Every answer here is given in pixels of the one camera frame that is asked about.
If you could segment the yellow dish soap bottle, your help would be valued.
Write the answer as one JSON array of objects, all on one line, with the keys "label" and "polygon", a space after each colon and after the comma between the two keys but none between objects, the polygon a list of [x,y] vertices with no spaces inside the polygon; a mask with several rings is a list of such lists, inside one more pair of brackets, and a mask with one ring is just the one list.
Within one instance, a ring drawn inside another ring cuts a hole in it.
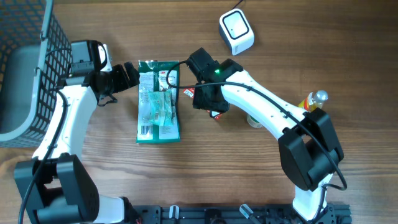
[{"label": "yellow dish soap bottle", "polygon": [[310,92],[308,96],[298,104],[298,107],[312,112],[317,108],[322,108],[327,100],[328,93],[325,90],[318,90],[316,92]]}]

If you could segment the green sponge package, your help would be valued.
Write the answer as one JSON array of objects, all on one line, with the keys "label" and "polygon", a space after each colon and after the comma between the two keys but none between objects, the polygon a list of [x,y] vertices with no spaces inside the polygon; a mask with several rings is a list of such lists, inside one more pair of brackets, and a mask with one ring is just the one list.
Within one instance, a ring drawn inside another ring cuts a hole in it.
[{"label": "green sponge package", "polygon": [[[137,137],[138,144],[164,144],[179,142],[180,125],[177,115],[177,90],[173,87],[179,84],[179,66],[176,61],[140,61],[140,84],[138,90]],[[172,92],[173,122],[172,126],[157,126],[149,122],[150,102],[149,92]]]}]

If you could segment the green lidded jar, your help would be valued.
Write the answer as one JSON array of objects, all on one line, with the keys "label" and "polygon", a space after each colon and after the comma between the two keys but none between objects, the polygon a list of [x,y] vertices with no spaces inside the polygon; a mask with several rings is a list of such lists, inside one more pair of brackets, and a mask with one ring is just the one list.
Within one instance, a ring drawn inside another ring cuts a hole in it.
[{"label": "green lidded jar", "polygon": [[260,122],[258,122],[257,120],[255,120],[252,116],[250,116],[249,114],[247,114],[246,116],[246,120],[248,122],[248,124],[253,127],[253,128],[261,128],[262,124]]}]

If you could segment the teal wipes packet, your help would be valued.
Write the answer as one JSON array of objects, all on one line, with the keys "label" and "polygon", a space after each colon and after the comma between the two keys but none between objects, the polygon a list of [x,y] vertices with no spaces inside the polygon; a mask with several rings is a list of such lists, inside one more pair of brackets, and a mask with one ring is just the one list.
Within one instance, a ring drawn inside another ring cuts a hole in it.
[{"label": "teal wipes packet", "polygon": [[149,92],[150,102],[150,118],[149,122],[157,126],[172,126],[173,109],[172,109],[172,92],[155,91]]}]

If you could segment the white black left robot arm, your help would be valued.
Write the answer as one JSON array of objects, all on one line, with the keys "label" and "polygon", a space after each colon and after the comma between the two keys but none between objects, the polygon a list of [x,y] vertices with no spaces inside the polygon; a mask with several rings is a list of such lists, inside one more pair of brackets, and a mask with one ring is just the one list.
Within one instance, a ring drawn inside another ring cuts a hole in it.
[{"label": "white black left robot arm", "polygon": [[139,84],[131,62],[112,66],[97,40],[74,41],[72,62],[57,85],[49,128],[29,161],[18,162],[14,180],[22,198],[18,223],[137,223],[140,215],[126,197],[100,195],[81,163],[86,130],[100,100]]}]

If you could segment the red stick packet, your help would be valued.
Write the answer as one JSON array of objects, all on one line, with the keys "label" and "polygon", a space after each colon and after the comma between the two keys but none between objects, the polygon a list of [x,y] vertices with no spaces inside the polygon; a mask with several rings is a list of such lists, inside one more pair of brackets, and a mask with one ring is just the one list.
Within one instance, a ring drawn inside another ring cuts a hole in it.
[{"label": "red stick packet", "polygon": [[[183,93],[186,94],[187,96],[189,96],[191,99],[193,99],[195,90],[193,88],[186,88],[186,89],[184,89]],[[215,120],[219,120],[222,116],[222,114],[219,112],[210,111],[210,110],[208,110],[207,112],[210,115],[210,117]]]}]

